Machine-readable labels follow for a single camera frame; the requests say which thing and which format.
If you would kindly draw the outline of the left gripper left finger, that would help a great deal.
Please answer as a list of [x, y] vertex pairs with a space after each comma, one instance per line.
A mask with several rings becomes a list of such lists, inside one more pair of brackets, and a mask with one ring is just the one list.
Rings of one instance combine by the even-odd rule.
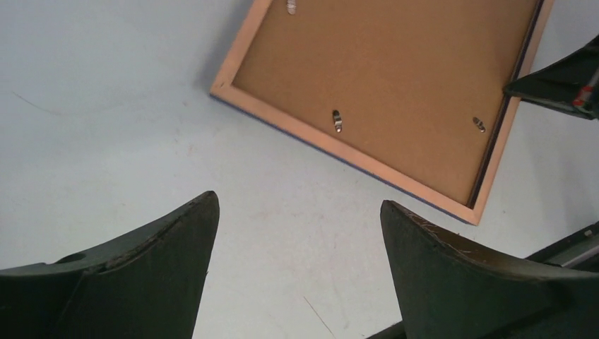
[[55, 263], [1, 271], [2, 338], [191, 338], [220, 217], [207, 191]]

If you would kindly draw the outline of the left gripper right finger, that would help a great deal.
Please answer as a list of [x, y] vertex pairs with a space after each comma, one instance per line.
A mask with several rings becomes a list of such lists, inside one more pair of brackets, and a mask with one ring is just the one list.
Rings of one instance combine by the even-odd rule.
[[384, 201], [381, 230], [407, 338], [597, 338], [598, 269], [517, 258]]

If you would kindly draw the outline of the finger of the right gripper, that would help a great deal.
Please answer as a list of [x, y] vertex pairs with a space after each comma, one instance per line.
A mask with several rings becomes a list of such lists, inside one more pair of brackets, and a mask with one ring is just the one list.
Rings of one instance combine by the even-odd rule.
[[598, 118], [598, 38], [569, 56], [508, 83], [504, 93], [587, 120]]

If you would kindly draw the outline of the brown backing board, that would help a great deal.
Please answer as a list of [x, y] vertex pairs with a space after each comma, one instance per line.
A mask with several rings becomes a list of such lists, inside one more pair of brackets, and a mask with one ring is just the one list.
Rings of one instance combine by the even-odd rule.
[[468, 203], [536, 7], [275, 1], [233, 83], [329, 134], [338, 111], [340, 140]]

